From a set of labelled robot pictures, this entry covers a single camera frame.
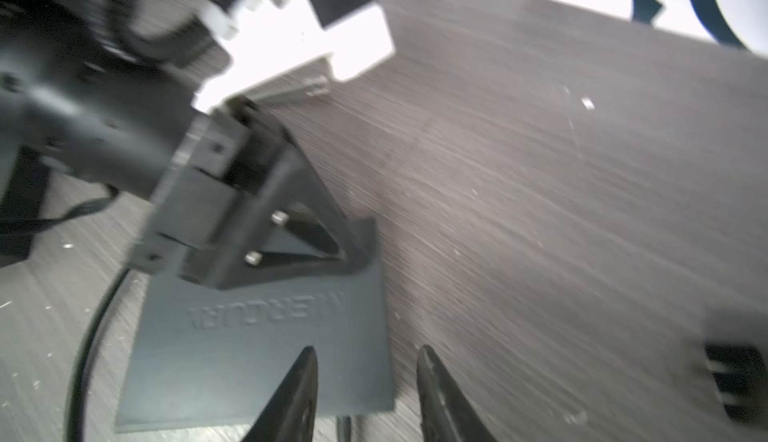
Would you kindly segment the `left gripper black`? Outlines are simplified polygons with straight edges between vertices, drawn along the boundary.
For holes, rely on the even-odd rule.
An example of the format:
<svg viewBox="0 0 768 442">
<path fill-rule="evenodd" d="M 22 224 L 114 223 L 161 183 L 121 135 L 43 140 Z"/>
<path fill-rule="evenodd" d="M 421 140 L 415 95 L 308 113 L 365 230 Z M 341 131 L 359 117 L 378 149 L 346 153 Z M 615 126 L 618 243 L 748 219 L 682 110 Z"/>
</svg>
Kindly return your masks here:
<svg viewBox="0 0 768 442">
<path fill-rule="evenodd" d="M 231 290 L 354 274 L 375 253 L 284 124 L 251 102 L 197 114 L 151 198 L 127 266 L 158 272 L 178 249 L 180 278 Z"/>
</svg>

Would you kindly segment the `black network switch box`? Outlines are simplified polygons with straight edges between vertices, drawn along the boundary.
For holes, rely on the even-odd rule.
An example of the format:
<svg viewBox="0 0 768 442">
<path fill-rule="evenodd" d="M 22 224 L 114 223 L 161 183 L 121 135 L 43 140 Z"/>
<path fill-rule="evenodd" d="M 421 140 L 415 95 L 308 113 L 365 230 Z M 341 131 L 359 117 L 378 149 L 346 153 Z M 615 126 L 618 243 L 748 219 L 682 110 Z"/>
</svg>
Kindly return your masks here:
<svg viewBox="0 0 768 442">
<path fill-rule="evenodd" d="M 389 411 L 395 386 L 379 261 L 349 276 L 216 291 L 149 281 L 121 390 L 120 432 L 251 423 L 299 353 L 319 363 L 321 417 Z"/>
</svg>

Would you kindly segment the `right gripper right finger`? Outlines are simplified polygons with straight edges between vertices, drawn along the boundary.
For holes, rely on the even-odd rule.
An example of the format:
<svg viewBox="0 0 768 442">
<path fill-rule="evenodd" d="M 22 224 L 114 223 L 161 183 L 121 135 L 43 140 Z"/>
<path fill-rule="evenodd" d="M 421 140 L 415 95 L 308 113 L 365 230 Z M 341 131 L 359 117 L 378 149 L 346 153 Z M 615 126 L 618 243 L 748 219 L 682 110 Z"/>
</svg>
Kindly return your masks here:
<svg viewBox="0 0 768 442">
<path fill-rule="evenodd" d="M 431 346 L 420 349 L 416 372 L 424 441 L 497 441 Z"/>
</svg>

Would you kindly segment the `black wall power adapter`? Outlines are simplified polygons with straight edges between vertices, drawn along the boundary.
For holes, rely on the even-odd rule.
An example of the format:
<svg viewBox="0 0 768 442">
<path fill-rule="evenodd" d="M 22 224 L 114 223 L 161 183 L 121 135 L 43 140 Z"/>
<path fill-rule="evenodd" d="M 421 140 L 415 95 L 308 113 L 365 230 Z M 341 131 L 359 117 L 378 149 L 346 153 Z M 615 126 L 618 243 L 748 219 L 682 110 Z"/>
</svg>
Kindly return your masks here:
<svg viewBox="0 0 768 442">
<path fill-rule="evenodd" d="M 734 424 L 767 429 L 767 363 L 757 346 L 707 341 L 705 365 L 725 415 Z"/>
</svg>

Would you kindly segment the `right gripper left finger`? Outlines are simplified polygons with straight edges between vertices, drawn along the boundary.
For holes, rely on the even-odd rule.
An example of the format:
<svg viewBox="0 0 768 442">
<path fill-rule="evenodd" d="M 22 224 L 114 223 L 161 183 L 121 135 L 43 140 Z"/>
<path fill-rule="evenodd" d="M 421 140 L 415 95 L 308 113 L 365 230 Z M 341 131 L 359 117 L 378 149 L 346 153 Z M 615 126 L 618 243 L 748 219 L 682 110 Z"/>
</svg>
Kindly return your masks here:
<svg viewBox="0 0 768 442">
<path fill-rule="evenodd" d="M 311 441 L 316 417 L 318 381 L 315 349 L 306 346 L 241 441 Z"/>
</svg>

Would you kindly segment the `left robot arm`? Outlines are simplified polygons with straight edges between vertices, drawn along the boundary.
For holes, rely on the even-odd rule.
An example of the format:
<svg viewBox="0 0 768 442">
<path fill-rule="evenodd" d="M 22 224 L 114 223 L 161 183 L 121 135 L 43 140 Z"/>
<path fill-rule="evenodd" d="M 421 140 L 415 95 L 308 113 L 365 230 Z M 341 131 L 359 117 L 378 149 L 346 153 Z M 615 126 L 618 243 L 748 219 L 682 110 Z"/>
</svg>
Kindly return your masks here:
<svg viewBox="0 0 768 442">
<path fill-rule="evenodd" d="M 371 263 L 257 88 L 326 62 L 294 100 L 394 52 L 378 0 L 1 0 L 1 256 L 129 193 L 126 267 L 228 290 Z"/>
</svg>

